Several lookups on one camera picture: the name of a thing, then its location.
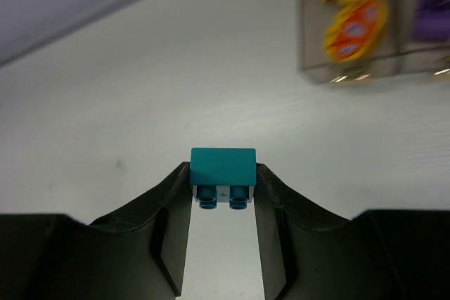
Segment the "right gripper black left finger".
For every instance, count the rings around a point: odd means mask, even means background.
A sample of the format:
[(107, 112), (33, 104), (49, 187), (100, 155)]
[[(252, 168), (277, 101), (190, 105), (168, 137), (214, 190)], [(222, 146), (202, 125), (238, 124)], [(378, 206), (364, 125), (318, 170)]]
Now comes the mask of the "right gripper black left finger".
[(184, 162), (90, 224), (65, 214), (2, 214), (1, 298), (175, 299), (191, 207)]

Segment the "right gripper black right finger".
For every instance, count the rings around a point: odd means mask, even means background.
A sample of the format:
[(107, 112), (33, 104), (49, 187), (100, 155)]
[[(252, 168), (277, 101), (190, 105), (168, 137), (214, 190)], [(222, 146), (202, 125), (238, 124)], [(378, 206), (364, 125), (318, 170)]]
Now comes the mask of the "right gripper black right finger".
[(257, 165), (266, 299), (448, 299), (449, 213), (372, 209), (346, 219)]

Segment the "cyan lego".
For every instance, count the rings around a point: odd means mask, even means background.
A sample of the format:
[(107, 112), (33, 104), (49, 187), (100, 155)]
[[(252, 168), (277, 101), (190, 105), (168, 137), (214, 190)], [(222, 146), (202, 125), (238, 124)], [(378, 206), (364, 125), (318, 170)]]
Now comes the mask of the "cyan lego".
[(189, 185), (201, 209), (244, 210), (257, 186), (254, 148), (192, 148)]

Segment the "orange oval lego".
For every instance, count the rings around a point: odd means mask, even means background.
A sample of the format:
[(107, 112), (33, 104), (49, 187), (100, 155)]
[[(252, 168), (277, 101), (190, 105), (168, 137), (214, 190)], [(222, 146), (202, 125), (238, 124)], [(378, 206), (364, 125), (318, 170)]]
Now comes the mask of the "orange oval lego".
[(324, 33), (326, 55), (336, 64), (368, 57), (382, 36), (388, 17), (387, 0), (347, 4)]

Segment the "purple long lego brick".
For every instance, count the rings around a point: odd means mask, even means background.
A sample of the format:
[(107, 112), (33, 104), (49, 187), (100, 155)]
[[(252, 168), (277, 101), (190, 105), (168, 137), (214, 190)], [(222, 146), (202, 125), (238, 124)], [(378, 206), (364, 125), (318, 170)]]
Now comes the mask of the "purple long lego brick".
[(448, 41), (449, 0), (419, 0), (412, 36), (417, 41)]

